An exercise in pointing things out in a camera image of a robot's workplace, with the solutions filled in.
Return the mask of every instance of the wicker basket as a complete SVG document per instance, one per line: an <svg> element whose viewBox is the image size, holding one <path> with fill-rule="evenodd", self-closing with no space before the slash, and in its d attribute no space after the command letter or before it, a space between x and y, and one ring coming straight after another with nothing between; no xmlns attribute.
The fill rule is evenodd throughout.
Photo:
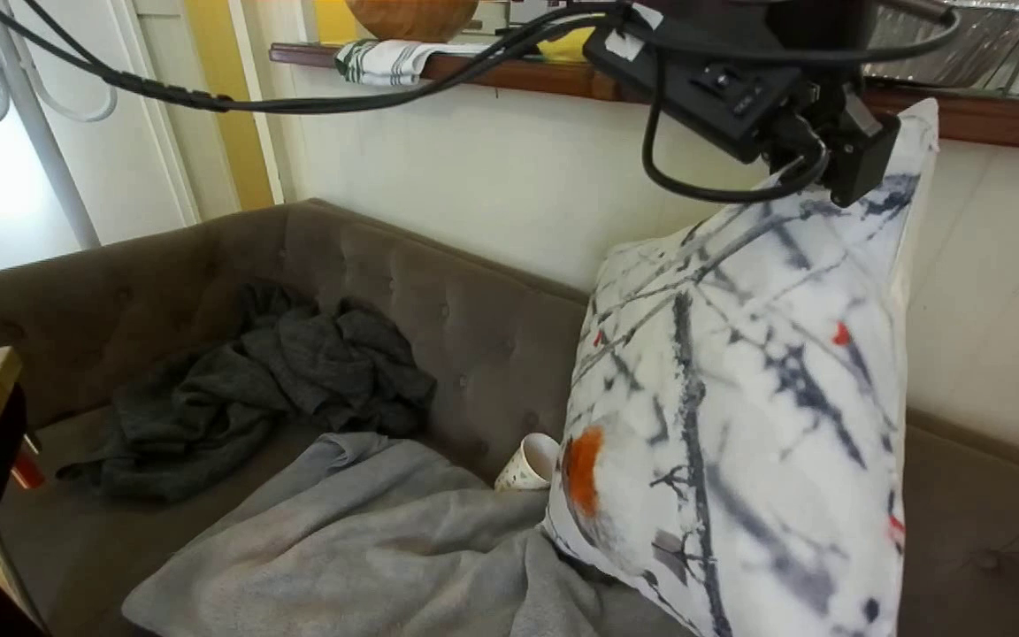
<svg viewBox="0 0 1019 637"><path fill-rule="evenodd" d="M1019 0L955 0L962 33L953 46L898 62L871 62L865 76L939 89L1009 91L1019 73ZM939 36L939 25L880 9L872 46L902 46Z"/></svg>

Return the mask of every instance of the shelf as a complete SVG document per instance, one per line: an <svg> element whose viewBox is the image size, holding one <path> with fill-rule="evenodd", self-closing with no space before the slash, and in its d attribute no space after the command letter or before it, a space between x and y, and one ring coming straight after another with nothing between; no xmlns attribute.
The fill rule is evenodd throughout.
<svg viewBox="0 0 1019 637"><path fill-rule="evenodd" d="M331 68L336 50L319 42L273 42L273 62L297 68ZM430 55L426 76L442 76L468 62L462 55ZM611 76L597 73L587 62L526 62L508 59L479 76L473 83L549 91L549 96L581 96L604 104L638 104ZM923 98L915 89L876 83L865 91L865 104L876 112L898 112L908 104ZM980 146L1013 146L1019 147L1019 98L1009 96L977 96L977 91L939 91L941 104L941 137L980 142Z"/></svg>

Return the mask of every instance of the couch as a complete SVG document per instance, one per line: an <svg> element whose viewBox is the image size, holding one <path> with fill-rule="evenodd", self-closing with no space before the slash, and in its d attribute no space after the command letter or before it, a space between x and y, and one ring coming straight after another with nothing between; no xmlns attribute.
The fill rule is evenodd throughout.
<svg viewBox="0 0 1019 637"><path fill-rule="evenodd" d="M276 280L322 305L351 295L397 318L438 377L426 442L481 476L522 433L561 428L584 295L304 201L0 273L0 342L23 362L43 462L100 449L121 383L226 338L246 280ZM236 475L178 506L109 503L58 481L12 489L0 533L58 637L134 634L121 598L309 437L286 428ZM902 634L1019 634L1019 453L913 419L904 506Z"/></svg>

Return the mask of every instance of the pillowcase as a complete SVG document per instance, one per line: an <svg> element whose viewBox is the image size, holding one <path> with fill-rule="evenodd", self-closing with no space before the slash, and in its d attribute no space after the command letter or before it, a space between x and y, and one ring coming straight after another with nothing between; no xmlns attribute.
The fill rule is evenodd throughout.
<svg viewBox="0 0 1019 637"><path fill-rule="evenodd" d="M939 106L889 175L619 244L587 305L546 529L703 637L895 634L904 263Z"/></svg>

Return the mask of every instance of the dark gray cloth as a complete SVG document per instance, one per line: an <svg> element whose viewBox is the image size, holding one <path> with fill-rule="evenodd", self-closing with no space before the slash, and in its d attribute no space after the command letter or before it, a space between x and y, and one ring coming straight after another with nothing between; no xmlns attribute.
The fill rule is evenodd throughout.
<svg viewBox="0 0 1019 637"><path fill-rule="evenodd" d="M427 426L436 383L387 314L354 299L319 311L265 284L245 289L245 311L236 338L122 385L107 453L59 476L178 503L254 456L278 426L387 435Z"/></svg>
<svg viewBox="0 0 1019 637"><path fill-rule="evenodd" d="M137 584L153 634L681 637L542 533L546 492L493 492L421 442L322 435Z"/></svg>

